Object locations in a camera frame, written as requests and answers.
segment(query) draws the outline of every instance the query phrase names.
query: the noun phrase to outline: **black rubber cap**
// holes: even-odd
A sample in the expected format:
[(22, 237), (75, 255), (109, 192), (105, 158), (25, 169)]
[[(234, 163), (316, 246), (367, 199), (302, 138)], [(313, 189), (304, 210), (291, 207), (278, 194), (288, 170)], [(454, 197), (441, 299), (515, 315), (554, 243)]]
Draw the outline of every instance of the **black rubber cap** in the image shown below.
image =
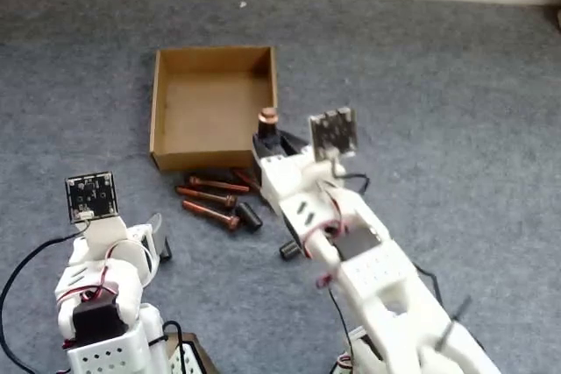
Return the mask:
[(236, 206), (236, 215), (242, 220), (244, 225), (251, 231), (255, 232), (263, 225), (263, 221), (257, 216), (255, 211), (249, 204), (241, 202)]
[(300, 254), (300, 247), (296, 241), (290, 240), (279, 248), (279, 253), (283, 260), (292, 260)]

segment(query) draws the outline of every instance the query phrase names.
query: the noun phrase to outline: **copper screw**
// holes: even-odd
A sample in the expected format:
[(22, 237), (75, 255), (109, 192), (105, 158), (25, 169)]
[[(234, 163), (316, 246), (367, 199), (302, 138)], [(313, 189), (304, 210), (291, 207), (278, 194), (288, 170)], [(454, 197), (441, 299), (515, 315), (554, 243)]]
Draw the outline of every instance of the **copper screw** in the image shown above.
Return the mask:
[(235, 230), (239, 225), (239, 218), (237, 216), (224, 215), (221, 214), (220, 212), (216, 212), (216, 210), (212, 210), (209, 208), (205, 208), (204, 206), (197, 205), (192, 201), (183, 201), (181, 205), (186, 210), (190, 210), (191, 212), (195, 212), (196, 214), (206, 215), (212, 219), (216, 219), (217, 221), (226, 225), (230, 231)]
[(204, 199), (206, 201), (213, 201), (215, 203), (220, 203), (221, 205), (225, 206), (228, 209), (232, 209), (236, 206), (236, 201), (238, 198), (231, 194), (227, 194), (226, 196), (221, 196), (219, 194), (210, 194), (204, 192), (197, 192), (196, 190), (192, 190), (190, 188), (186, 188), (183, 186), (177, 186), (175, 191), (178, 194), (184, 194), (186, 196), (191, 197), (198, 197), (199, 199)]
[(277, 124), (279, 122), (279, 115), (275, 107), (265, 107), (259, 113), (259, 120), (267, 124)]
[(257, 184), (255, 179), (252, 176), (246, 174), (245, 171), (242, 170), (241, 168), (232, 168), (231, 173), (234, 174), (236, 177), (238, 177), (240, 180), (242, 180), (245, 184), (247, 184), (256, 192), (261, 190), (261, 187), (259, 186), (259, 184)]
[(208, 187), (223, 188), (224, 190), (230, 190), (232, 192), (240, 192), (240, 193), (249, 192), (248, 186), (240, 186), (238, 184), (224, 183), (222, 181), (199, 179), (194, 175), (189, 177), (189, 184), (193, 187), (208, 186)]

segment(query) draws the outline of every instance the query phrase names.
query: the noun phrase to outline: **robotic arm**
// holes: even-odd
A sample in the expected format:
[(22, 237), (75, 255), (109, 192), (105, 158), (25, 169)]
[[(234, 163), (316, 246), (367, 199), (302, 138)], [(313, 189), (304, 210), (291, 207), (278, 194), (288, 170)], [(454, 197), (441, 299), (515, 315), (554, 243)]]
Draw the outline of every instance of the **robotic arm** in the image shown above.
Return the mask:
[(160, 214), (127, 228), (111, 173), (67, 179), (67, 199), (70, 220), (84, 233), (54, 291), (71, 371), (204, 373), (193, 345), (183, 343), (168, 358), (167, 323), (141, 303), (160, 261), (171, 257)]
[(350, 109), (310, 118), (313, 147), (276, 129), (274, 110), (253, 137), (262, 196), (302, 252), (324, 263), (319, 286), (338, 284), (362, 327), (350, 333), (352, 372), (500, 374), (470, 333), (451, 320), (362, 197), (343, 187), (340, 157), (356, 150)]

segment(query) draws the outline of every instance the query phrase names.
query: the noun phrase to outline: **cardboard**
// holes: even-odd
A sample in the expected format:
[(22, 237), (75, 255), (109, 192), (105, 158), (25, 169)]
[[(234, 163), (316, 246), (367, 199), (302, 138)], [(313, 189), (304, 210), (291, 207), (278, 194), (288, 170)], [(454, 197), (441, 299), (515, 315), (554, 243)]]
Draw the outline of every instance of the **cardboard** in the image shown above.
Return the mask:
[(276, 106), (272, 47), (159, 50), (150, 153), (162, 171), (250, 166), (257, 115)]

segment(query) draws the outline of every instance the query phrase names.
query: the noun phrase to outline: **carpet floor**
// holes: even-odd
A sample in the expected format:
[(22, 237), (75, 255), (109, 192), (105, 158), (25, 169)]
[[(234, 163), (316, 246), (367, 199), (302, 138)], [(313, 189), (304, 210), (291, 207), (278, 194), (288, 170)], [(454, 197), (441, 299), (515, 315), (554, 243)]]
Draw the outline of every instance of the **carpet floor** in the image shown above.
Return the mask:
[[(240, 2), (246, 2), (240, 8)], [(561, 366), (561, 38), (531, 7), (420, 0), (0, 0), (0, 281), (67, 234), (63, 180), (111, 170), (121, 216), (166, 219), (174, 260), (145, 301), (196, 332), (219, 370), (325, 374), (343, 330), (321, 267), (283, 263), (281, 221), (228, 237), (186, 214), (148, 156), (155, 51), (277, 46), (282, 126), (350, 105), (352, 170), (401, 247), (440, 279), (502, 372)], [(53, 289), (70, 244), (24, 270), (12, 348), (66, 369)], [(352, 316), (347, 313), (349, 321)], [(4, 355), (0, 371), (17, 372)]]

